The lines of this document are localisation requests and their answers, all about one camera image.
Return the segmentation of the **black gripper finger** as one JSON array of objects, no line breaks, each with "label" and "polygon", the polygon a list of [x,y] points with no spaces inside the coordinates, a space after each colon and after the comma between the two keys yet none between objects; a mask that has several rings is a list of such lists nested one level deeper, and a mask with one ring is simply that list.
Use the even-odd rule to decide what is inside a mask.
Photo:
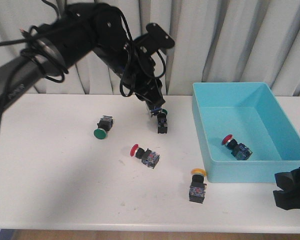
[{"label": "black gripper finger", "polygon": [[289,172],[274,174],[276,185],[283,191],[300,189],[300,167]]},{"label": "black gripper finger", "polygon": [[300,188],[274,190],[275,205],[284,210],[300,209]]}]

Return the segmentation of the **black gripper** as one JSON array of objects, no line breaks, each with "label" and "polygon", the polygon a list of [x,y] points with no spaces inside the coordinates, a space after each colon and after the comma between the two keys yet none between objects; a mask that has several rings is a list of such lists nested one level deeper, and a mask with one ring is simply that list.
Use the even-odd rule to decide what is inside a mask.
[{"label": "black gripper", "polygon": [[107,23],[107,65],[120,78],[121,94],[135,94],[149,110],[160,109],[165,103],[160,78],[166,72],[162,59],[162,73],[155,74],[154,53],[173,48],[174,40],[157,23],[146,25],[146,33],[132,39],[120,22]]}]

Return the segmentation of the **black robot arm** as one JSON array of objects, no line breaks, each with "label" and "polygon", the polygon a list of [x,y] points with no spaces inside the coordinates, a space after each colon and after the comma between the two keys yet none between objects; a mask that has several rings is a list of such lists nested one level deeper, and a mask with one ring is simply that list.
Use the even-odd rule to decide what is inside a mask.
[{"label": "black robot arm", "polygon": [[15,59],[0,67],[0,126],[2,115],[39,80],[65,80],[69,69],[94,52],[120,79],[119,89],[144,101],[151,116],[161,117],[165,100],[161,77],[155,75],[153,54],[162,57],[175,42],[157,23],[132,38],[122,11],[106,3],[68,5],[52,24],[31,26],[22,39],[2,41],[0,47],[25,43]]}]

